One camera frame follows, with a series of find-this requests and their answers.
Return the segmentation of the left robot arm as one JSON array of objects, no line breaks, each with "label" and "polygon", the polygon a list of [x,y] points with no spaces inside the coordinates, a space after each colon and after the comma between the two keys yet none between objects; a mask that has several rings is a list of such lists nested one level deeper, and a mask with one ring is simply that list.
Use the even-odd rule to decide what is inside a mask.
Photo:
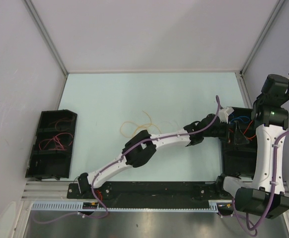
[{"label": "left robot arm", "polygon": [[206,137],[218,138],[233,145],[250,143],[238,123],[231,128],[228,120],[215,114],[209,114],[201,121],[194,121],[173,133],[150,134],[147,130],[142,130],[125,144],[122,152],[112,162],[96,171],[82,173],[77,178],[78,192],[84,198],[90,198],[95,194],[96,188],[100,188],[118,173],[144,166],[159,149],[176,145],[194,146],[202,143]]}]

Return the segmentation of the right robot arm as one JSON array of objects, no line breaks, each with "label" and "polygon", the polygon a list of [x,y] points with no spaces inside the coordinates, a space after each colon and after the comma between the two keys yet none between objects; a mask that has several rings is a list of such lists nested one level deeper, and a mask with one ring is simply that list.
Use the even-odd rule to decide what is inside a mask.
[{"label": "right robot arm", "polygon": [[216,196],[226,199],[231,195],[237,211],[274,219],[289,209],[289,197],[284,195],[281,138],[289,127],[289,113],[282,107],[288,100],[289,77],[269,74],[251,113],[257,138],[253,181],[245,184],[221,174],[215,185]]}]

